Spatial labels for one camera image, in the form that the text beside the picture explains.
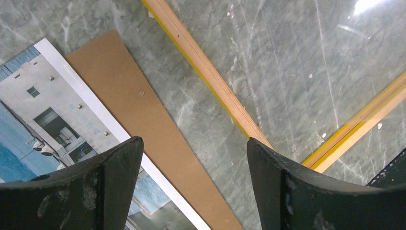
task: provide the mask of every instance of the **black plastic part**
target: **black plastic part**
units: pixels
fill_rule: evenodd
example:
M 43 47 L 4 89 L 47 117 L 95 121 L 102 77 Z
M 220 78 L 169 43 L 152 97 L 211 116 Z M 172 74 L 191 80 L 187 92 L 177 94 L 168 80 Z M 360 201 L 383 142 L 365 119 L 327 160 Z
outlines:
M 406 149 L 399 153 L 367 186 L 389 188 L 406 184 Z
M 143 149 L 135 137 L 31 181 L 0 184 L 0 229 L 124 229 Z
M 380 189 L 336 180 L 253 138 L 247 155 L 264 230 L 406 229 L 403 185 Z

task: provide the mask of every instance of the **printed photograph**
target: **printed photograph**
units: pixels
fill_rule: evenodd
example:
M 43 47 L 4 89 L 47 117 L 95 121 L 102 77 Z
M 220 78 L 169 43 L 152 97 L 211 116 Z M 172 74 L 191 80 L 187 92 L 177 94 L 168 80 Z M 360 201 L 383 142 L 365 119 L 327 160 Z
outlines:
M 0 67 L 1 183 L 29 181 L 119 143 L 34 46 Z M 141 168 L 125 229 L 196 228 Z

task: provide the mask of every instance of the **scuff mark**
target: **scuff mark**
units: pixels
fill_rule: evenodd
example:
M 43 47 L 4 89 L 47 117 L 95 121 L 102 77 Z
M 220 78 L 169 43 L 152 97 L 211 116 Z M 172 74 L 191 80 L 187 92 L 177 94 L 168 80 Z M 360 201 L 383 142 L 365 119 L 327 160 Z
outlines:
M 93 183 L 93 185 L 96 186 L 97 182 L 99 181 L 99 174 L 95 172 L 90 180 Z
M 68 221 L 69 218 L 70 218 L 70 213 L 71 213 L 71 211 L 69 211 L 69 213 L 65 216 L 65 218 L 63 219 L 61 225 L 59 225 L 59 229 L 62 229 L 63 226 L 67 223 L 67 221 Z
M 346 30 L 346 31 L 348 31 L 348 32 L 351 32 L 351 33 L 353 33 L 353 34 L 359 35 L 359 36 L 361 36 L 361 37 L 367 37 L 365 34 L 361 33 L 360 31 L 358 31 L 358 30 L 356 30 L 356 29 L 354 29 L 354 28 L 351 28 L 351 27 L 349 27 L 349 26 L 338 24 L 337 27 L 338 27 L 338 28 L 341 28 L 341 29 L 343 29 L 343 30 Z
M 51 195 L 47 195 L 43 200 L 42 200 L 42 202 L 41 202 L 41 204 L 40 204 L 40 206 L 39 206 L 39 208 L 38 208 L 38 211 L 37 211 L 37 215 L 38 215 L 38 217 L 43 217 L 44 216 L 44 213 L 45 213 L 45 211 L 46 211 L 46 208 L 48 207 L 48 205 L 49 205 L 49 199 L 51 198 Z
M 66 202 L 69 198 L 69 189 L 59 190 L 56 196 L 60 201 Z
M 290 195 L 289 195 L 289 193 L 287 193 L 287 194 L 286 194 L 286 197 L 285 197 L 286 209 L 288 210 L 289 214 L 293 215 L 293 207 L 290 206 L 290 204 L 289 204 L 289 199 L 290 199 Z
M 83 199 L 82 203 L 88 210 L 93 210 L 96 208 L 96 191 L 88 186 L 83 186 Z
M 289 179 L 289 177 L 286 177 L 286 184 L 288 185 L 289 188 L 296 189 L 296 185 L 293 183 L 291 179 Z
M 68 48 L 70 50 L 70 48 L 68 46 L 70 18 L 68 16 L 65 16 L 63 19 L 63 22 L 61 22 L 61 28 L 64 32 L 65 46 L 66 46 L 66 48 Z
M 324 219 L 322 210 L 317 213 L 313 227 L 317 230 L 335 230 L 333 224 Z

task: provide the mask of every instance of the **wooden strip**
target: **wooden strip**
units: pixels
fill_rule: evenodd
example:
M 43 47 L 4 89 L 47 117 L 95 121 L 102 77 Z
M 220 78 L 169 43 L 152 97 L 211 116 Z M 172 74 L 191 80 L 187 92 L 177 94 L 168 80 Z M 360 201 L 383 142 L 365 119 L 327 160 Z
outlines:
M 316 150 L 303 165 L 311 168 L 318 160 L 327 154 L 334 146 L 348 135 L 360 122 L 365 121 L 366 117 L 378 106 L 384 103 L 399 87 L 406 82 L 406 72 L 400 75 L 394 82 L 385 88 L 369 104 L 367 104 L 357 115 L 355 115 L 346 125 L 326 141 L 318 150 Z
M 206 83 L 207 87 L 230 114 L 238 127 L 246 135 L 261 141 L 272 148 L 268 139 L 246 112 L 240 101 L 214 68 L 212 63 L 177 18 L 165 0 L 141 0 L 155 17 L 159 25 L 172 39 L 187 61 Z
M 66 59 L 128 134 L 142 137 L 145 154 L 211 229 L 242 229 L 116 31 Z
M 310 167 L 322 173 L 406 98 L 406 83 L 358 123 L 343 139 Z

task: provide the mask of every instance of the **building in photo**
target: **building in photo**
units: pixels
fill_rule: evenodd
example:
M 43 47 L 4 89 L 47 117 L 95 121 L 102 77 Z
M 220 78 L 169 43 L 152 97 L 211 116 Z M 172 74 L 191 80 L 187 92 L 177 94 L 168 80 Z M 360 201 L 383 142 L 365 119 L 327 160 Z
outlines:
M 0 82 L 0 101 L 38 140 L 34 150 L 68 166 L 119 144 L 41 54 Z

